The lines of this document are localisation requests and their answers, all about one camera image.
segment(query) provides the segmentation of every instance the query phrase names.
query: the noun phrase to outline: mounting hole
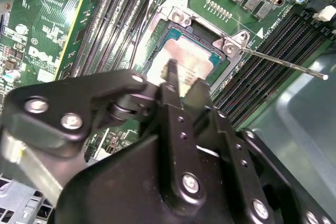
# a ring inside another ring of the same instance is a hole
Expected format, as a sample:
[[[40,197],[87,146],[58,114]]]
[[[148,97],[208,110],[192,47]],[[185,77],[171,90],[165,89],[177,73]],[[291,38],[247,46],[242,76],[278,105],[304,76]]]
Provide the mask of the mounting hole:
[[[180,134],[180,138],[186,140],[186,139],[188,138],[188,136],[187,136],[187,134],[185,134],[184,132],[182,132],[182,133]]]
[[[247,35],[246,34],[241,34],[240,35],[240,40],[241,41],[245,41],[247,39]]]
[[[247,167],[247,162],[245,160],[242,160],[241,165],[243,165],[244,167]]]
[[[284,3],[285,3],[285,0],[278,0],[278,1],[276,2],[276,5],[279,6],[279,7],[281,7],[281,6],[284,5]]]

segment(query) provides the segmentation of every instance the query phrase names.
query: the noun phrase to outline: pcie slot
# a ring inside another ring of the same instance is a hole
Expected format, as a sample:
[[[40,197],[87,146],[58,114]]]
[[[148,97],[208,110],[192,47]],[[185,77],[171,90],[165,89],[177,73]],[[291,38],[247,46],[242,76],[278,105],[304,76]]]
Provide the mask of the pcie slot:
[[[127,20],[129,19],[136,3],[138,0],[129,0],[127,2],[127,7],[122,15],[122,17],[120,17],[121,19],[118,20],[118,22],[116,22],[114,24],[114,30],[113,30],[113,35],[111,35],[110,37],[110,41],[108,42],[107,45],[104,46],[104,53],[102,54],[102,58],[99,60],[99,64],[97,66],[96,72],[100,72],[103,70],[103,68],[106,66],[108,60],[110,59],[111,55],[112,55],[112,50],[117,42],[117,40],[119,39],[119,36],[127,22]]]
[[[268,51],[272,48],[273,42],[280,41],[281,38],[287,33],[287,31],[290,30],[290,28],[299,20],[298,16],[290,15],[287,18],[287,21],[285,23],[280,23],[278,27],[274,30],[273,33],[271,33],[267,39],[264,40],[264,42],[259,46],[258,50],[259,52],[268,53]],[[221,104],[225,103],[226,100],[235,93],[237,89],[239,89],[239,86],[241,83],[239,83],[241,80],[244,80],[247,78],[251,71],[255,69],[260,63],[262,62],[262,59],[251,56],[245,65],[242,67],[242,69],[234,75],[232,81],[228,84],[226,88],[224,88],[215,98],[215,105],[220,106]]]
[[[72,77],[81,75],[83,73],[83,69],[87,66],[86,62],[89,60],[88,58],[94,57],[93,55],[90,55],[88,52],[91,51],[91,48],[96,43],[99,29],[113,1],[114,0],[99,1],[99,4],[95,10],[95,14],[93,15],[92,21],[90,22],[90,25],[87,28],[87,31],[90,32],[85,34],[80,49],[77,53],[76,62],[71,70]]]
[[[99,29],[99,33],[97,34],[96,41],[93,44],[93,47],[91,47],[89,52],[89,58],[86,61],[86,64],[83,68],[83,74],[87,75],[89,73],[92,73],[95,69],[95,62],[99,62],[101,60],[101,57],[103,56],[104,52],[104,45],[103,41],[105,38],[110,37],[109,32],[107,32],[108,27],[110,26],[113,14],[117,11],[118,5],[120,4],[121,0],[112,0],[110,7],[107,11],[107,14],[105,15],[104,19],[102,20],[101,27]],[[123,4],[121,6],[120,12],[123,11],[125,5]]]
[[[316,36],[316,33],[312,30],[305,32],[304,34],[301,34],[301,36],[296,40],[297,43],[290,48],[288,47],[288,50],[286,50],[286,61],[293,62],[301,58],[305,58],[304,56],[299,57],[299,52],[302,50],[302,48],[305,48],[307,44],[310,44],[313,40],[313,38]],[[254,96],[261,94],[261,95],[267,95],[267,92],[264,90],[266,89],[267,85],[273,82],[273,80],[276,78],[278,73],[282,71],[285,67],[280,66],[275,63],[271,63],[271,66],[268,66],[268,73],[259,76],[258,82],[253,83],[252,88],[248,91],[246,91],[245,96],[241,97],[237,101],[237,105],[235,108],[228,108],[226,110],[226,113],[231,116],[232,118],[235,118],[237,114],[241,112],[241,109],[243,108],[249,108],[251,104],[253,104]]]
[[[286,51],[288,50],[290,45],[295,41],[292,38],[296,38],[305,29],[307,29],[307,25],[305,25],[305,23],[301,21],[299,24],[297,24],[297,27],[295,27],[293,30],[288,31],[288,34],[285,38],[282,37],[282,40],[278,41],[279,43],[278,47],[270,46],[268,48],[271,49],[266,53],[276,58],[288,61],[288,54],[286,54]],[[237,100],[237,98],[242,99],[245,95],[242,93],[243,92],[247,93],[250,87],[253,87],[262,76],[266,75],[268,69],[272,65],[273,63],[268,60],[260,60],[257,66],[254,67],[254,69],[250,72],[248,77],[242,82],[239,91],[235,92],[233,96],[230,98],[230,100],[227,100],[221,106],[221,109],[227,112],[229,112],[231,109],[234,109],[235,105],[232,105],[232,103],[237,103],[239,101]]]
[[[323,38],[319,38],[316,40],[313,45],[310,47],[307,56],[311,56],[324,42]],[[308,57],[303,57],[301,60],[297,61],[296,64],[302,64],[306,61]],[[278,75],[281,76],[281,78],[276,79],[277,81],[269,88],[267,93],[269,95],[273,94],[277,91],[278,87],[283,83],[287,78],[290,77],[290,75],[294,72],[292,69],[288,69],[285,67],[282,67],[282,72]],[[260,105],[262,105],[265,102],[266,98],[259,99],[254,106],[249,107],[247,111],[243,111],[241,114],[237,115],[235,118],[232,118],[232,124],[233,127],[238,127],[240,124],[242,124]]]

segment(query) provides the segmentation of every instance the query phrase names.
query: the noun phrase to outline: motherboard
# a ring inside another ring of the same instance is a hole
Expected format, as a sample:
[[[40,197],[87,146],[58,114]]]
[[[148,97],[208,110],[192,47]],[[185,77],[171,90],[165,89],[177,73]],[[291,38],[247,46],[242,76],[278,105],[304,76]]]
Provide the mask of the motherboard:
[[[239,47],[307,67],[336,39],[334,2],[0,0],[0,103],[14,88],[118,69],[159,85],[174,58],[181,96],[205,80],[237,129],[300,74]],[[86,156],[117,152],[137,129],[129,121],[94,134]]]

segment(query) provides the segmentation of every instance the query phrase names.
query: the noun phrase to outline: silver screw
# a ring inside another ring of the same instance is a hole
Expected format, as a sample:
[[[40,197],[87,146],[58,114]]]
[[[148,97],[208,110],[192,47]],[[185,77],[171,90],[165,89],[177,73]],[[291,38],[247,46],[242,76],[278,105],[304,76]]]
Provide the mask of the silver screw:
[[[195,194],[198,192],[200,188],[197,179],[193,175],[184,174],[182,178],[182,182],[183,182],[184,188],[189,193]]]
[[[322,217],[322,221],[323,221],[323,224],[331,224],[331,221],[325,216]]]
[[[188,138],[188,136],[184,132],[181,132],[180,138],[186,140]]]
[[[33,114],[46,112],[48,108],[48,103],[41,99],[31,99],[25,103],[25,110]]]
[[[82,127],[83,121],[79,115],[74,113],[66,114],[61,119],[61,124],[69,130],[76,130]]]
[[[172,20],[176,23],[181,23],[184,19],[184,15],[180,12],[174,12],[172,14]]]
[[[261,219],[266,220],[268,218],[267,208],[260,200],[253,200],[253,207]]]
[[[175,88],[174,88],[173,85],[168,84],[168,85],[167,85],[167,88],[168,88],[170,91],[175,92]]]
[[[228,54],[232,54],[232,52],[233,52],[233,48],[232,48],[232,47],[228,47],[228,48],[226,48],[226,52],[227,52]]]
[[[136,80],[137,82],[143,82],[143,79],[140,76],[132,75],[132,78]]]
[[[223,115],[220,111],[217,111],[218,115],[222,118],[225,118],[225,115]]]
[[[251,132],[251,131],[247,131],[246,134],[251,137],[251,138],[254,138],[254,134]]]
[[[245,160],[242,160],[241,165],[243,165],[244,167],[247,167],[247,162]]]
[[[313,215],[311,212],[307,212],[306,213],[306,217],[307,217],[308,222],[310,224],[319,224],[319,222],[317,221],[315,215]]]

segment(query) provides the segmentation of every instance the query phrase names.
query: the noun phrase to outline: metal rod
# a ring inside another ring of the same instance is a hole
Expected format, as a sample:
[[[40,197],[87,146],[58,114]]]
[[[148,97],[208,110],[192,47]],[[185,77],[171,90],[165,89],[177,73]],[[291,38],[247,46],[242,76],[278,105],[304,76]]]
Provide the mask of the metal rod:
[[[329,76],[327,74],[322,74],[322,73],[316,72],[314,70],[311,70],[311,69],[308,69],[308,68],[304,68],[304,67],[301,67],[299,65],[287,62],[285,60],[280,60],[280,59],[274,58],[272,56],[262,54],[261,52],[255,52],[255,51],[250,50],[248,48],[242,48],[242,51],[247,52],[247,53],[252,54],[252,55],[255,55],[255,56],[258,56],[258,57],[261,57],[261,58],[266,59],[266,60],[270,60],[272,62],[275,62],[277,64],[283,65],[285,67],[288,67],[288,68],[291,68],[291,69],[295,69],[295,70],[299,70],[299,71],[301,71],[303,73],[306,73],[306,74],[309,74],[311,76],[320,78],[320,79],[322,79],[324,81],[326,81],[329,78]]]

